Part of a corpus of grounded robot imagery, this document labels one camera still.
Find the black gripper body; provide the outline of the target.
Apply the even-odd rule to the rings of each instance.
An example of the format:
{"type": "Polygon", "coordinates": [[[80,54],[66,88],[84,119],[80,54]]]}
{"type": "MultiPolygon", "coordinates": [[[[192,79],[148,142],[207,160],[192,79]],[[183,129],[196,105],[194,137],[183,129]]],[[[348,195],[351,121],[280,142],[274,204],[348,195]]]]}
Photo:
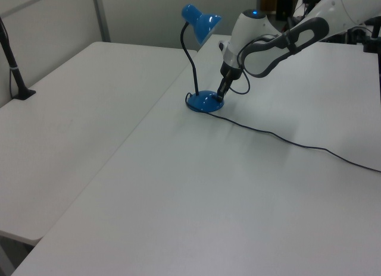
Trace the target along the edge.
{"type": "Polygon", "coordinates": [[[242,75],[242,70],[223,62],[220,68],[220,73],[225,80],[238,80],[242,75]]]}

